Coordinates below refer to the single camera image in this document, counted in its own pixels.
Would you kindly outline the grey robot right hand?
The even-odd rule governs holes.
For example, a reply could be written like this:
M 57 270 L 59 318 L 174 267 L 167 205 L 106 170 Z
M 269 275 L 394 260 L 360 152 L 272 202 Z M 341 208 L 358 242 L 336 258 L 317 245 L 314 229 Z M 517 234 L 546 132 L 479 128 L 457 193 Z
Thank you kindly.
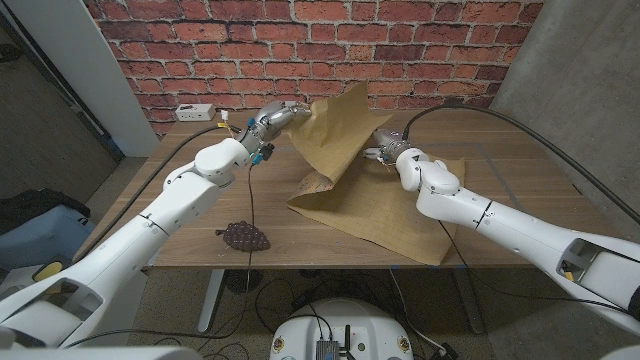
M 399 132 L 376 129 L 371 138 L 376 145 L 366 148 L 363 156 L 385 165 L 394 165 L 401 153 L 411 148 L 410 143 Z

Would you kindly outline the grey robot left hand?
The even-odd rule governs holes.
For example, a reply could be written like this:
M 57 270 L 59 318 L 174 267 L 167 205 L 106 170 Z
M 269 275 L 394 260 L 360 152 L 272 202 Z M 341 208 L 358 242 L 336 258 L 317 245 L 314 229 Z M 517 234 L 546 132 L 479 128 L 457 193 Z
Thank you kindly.
M 311 114 L 308 104 L 297 101 L 273 101 L 249 120 L 248 128 L 237 135 L 236 139 L 250 154 L 254 154 L 277 138 L 287 124 L 306 120 Z

